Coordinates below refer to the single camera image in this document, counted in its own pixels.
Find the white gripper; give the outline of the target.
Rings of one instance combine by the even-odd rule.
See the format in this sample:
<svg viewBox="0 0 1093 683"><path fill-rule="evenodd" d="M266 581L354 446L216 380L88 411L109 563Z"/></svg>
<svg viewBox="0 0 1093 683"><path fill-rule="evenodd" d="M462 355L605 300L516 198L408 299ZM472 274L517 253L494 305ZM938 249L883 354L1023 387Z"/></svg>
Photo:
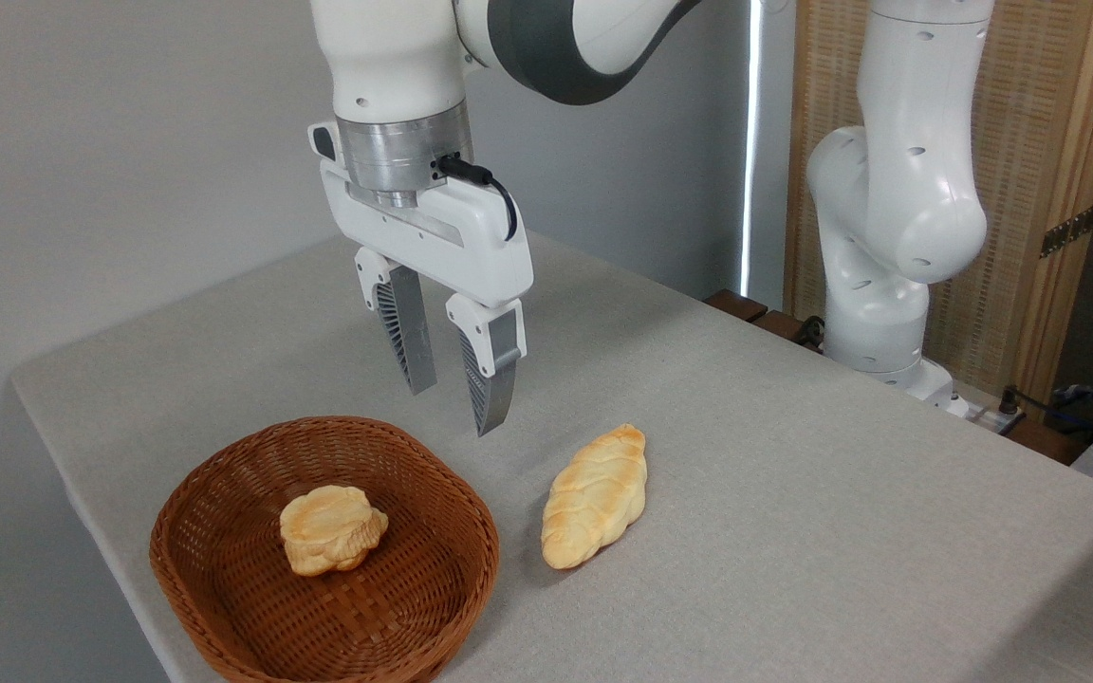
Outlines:
<svg viewBox="0 0 1093 683"><path fill-rule="evenodd" d="M448 180L421 191L416 207L381 207L348 176L337 134L334 122L308 129L331 215L365 247L355 256L361 294L379 315L409 390L419 395L437 382L419 273L459 291L446 308L458 328L475 433L486 435L507 419L516 364L526 355L517 298L534 275L525 226L510 233L515 204L490 187Z"/></svg>

